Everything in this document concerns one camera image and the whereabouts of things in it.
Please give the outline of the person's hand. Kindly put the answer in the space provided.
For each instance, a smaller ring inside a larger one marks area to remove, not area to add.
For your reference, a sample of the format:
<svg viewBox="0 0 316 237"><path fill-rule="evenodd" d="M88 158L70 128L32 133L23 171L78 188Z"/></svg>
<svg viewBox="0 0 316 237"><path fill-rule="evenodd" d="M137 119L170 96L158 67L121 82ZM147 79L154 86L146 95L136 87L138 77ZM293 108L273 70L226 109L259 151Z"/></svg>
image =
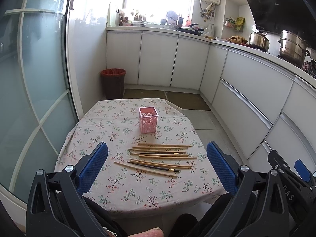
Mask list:
<svg viewBox="0 0 316 237"><path fill-rule="evenodd" d="M145 232L132 234L129 237L164 237L164 233L159 227L155 227Z"/></svg>

